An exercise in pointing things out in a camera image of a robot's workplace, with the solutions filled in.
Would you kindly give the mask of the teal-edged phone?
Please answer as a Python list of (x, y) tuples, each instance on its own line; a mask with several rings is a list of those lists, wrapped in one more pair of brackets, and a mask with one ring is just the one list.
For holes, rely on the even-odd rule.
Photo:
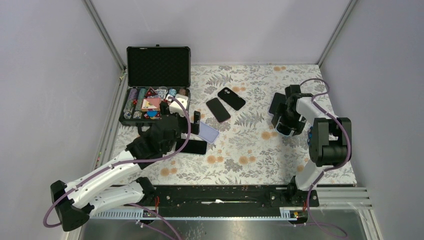
[(208, 143), (202, 140), (188, 140), (185, 147), (180, 151), (184, 154), (205, 155)]

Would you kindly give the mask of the phone with purple edge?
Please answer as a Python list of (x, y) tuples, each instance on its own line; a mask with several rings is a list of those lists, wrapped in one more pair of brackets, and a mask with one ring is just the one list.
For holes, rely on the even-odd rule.
[(218, 123), (223, 123), (231, 118), (231, 115), (217, 97), (208, 100), (206, 102), (206, 106), (211, 111)]

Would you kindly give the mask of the black phone case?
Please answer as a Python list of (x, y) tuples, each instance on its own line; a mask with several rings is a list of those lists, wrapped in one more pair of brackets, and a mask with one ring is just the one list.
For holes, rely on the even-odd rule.
[(220, 90), (217, 93), (217, 96), (230, 107), (232, 107), (235, 111), (239, 111), (246, 104), (246, 101), (243, 98), (241, 98), (237, 93), (228, 87), (224, 87), (222, 90)]

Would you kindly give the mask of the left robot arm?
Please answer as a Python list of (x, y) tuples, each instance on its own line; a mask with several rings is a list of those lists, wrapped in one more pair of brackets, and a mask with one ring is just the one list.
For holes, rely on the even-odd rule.
[(55, 211), (60, 226), (65, 232), (73, 231), (84, 225), (95, 214), (117, 206), (132, 203), (150, 203), (155, 188), (146, 177), (109, 189), (116, 181), (145, 169), (152, 163), (169, 159), (183, 148), (171, 153), (182, 134), (199, 134), (200, 113), (195, 112), (194, 122), (188, 116), (179, 114), (163, 115), (139, 137), (108, 163), (74, 181), (65, 183), (57, 180), (50, 185), (52, 206), (44, 216), (43, 224), (50, 228), (47, 219)]

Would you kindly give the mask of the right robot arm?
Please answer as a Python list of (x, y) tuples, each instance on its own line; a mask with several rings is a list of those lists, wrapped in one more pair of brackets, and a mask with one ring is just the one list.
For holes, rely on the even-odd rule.
[(315, 102), (300, 85), (289, 85), (285, 93), (275, 93), (268, 109), (276, 132), (285, 137), (300, 135), (306, 124), (309, 162), (292, 177), (283, 193), (292, 206), (307, 206), (312, 192), (326, 172), (343, 167), (352, 157), (352, 122), (338, 117)]

